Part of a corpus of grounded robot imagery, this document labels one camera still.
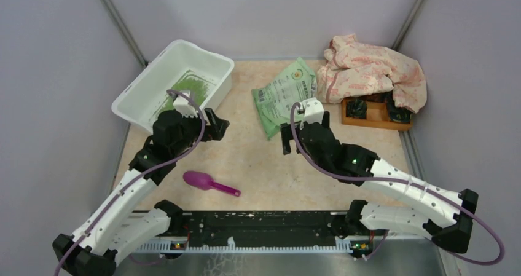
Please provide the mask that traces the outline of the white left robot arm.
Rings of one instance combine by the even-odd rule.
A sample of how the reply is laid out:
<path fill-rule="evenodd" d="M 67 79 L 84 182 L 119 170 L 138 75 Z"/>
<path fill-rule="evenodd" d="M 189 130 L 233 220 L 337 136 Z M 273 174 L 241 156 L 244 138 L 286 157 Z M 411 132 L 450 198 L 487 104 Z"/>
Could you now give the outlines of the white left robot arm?
<path fill-rule="evenodd" d="M 178 111 L 161 113 L 129 164 L 129 169 L 102 205 L 71 235 L 52 243 L 59 260 L 55 273 L 113 275 L 117 266 L 138 247 L 157 235 L 186 235 L 182 208 L 168 200 L 157 203 L 137 222 L 122 227 L 137 204 L 147 197 L 199 142 L 220 141 L 230 125 L 211 108 L 204 115 L 184 117 Z"/>

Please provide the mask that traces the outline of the purple plastic scoop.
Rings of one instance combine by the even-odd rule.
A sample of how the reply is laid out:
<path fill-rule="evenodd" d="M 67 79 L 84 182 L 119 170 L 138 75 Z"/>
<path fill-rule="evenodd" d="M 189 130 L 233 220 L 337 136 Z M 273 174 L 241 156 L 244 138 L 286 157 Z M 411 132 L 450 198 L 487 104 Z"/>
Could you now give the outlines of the purple plastic scoop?
<path fill-rule="evenodd" d="M 182 177 L 188 185 L 204 191 L 215 189 L 235 197 L 239 197 L 241 195 L 240 190 L 216 182 L 213 177 L 207 173 L 187 171 L 183 174 Z"/>

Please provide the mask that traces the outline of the white plastic litter box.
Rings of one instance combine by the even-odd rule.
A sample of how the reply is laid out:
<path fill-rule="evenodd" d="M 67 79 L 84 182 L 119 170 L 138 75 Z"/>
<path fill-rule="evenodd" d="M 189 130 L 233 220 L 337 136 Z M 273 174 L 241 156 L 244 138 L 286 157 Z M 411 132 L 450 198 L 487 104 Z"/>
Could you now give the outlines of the white plastic litter box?
<path fill-rule="evenodd" d="M 175 40 L 114 100 L 111 110 L 151 132 L 159 114 L 173 109 L 169 89 L 188 90 L 202 109 L 217 109 L 230 92 L 234 67 L 228 57 Z"/>

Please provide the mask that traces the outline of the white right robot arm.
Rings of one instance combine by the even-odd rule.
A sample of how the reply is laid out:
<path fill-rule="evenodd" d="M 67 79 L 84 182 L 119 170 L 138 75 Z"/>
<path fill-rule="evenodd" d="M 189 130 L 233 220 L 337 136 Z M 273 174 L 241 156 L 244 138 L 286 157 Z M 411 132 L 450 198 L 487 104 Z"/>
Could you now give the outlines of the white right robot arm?
<path fill-rule="evenodd" d="M 283 154 L 291 153 L 289 143 L 295 141 L 298 153 L 319 172 L 404 204 L 385 208 L 366 201 L 353 202 L 353 213 L 346 217 L 351 233 L 388 229 L 420 235 L 452 253 L 468 251 L 477 222 L 478 193 L 434 186 L 396 168 L 373 151 L 341 143 L 329 128 L 328 116 L 321 112 L 304 121 L 283 123 Z"/>

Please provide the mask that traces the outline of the green cat litter bag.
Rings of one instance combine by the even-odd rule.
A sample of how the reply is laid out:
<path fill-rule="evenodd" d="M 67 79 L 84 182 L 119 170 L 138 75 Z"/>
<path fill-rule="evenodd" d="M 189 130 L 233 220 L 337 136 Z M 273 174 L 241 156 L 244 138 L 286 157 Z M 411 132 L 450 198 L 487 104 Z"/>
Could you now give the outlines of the green cat litter bag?
<path fill-rule="evenodd" d="M 315 94 L 316 74 L 300 57 L 265 87 L 252 89 L 251 95 L 266 138 L 273 138 L 280 131 L 280 125 L 289 122 L 294 103 Z"/>

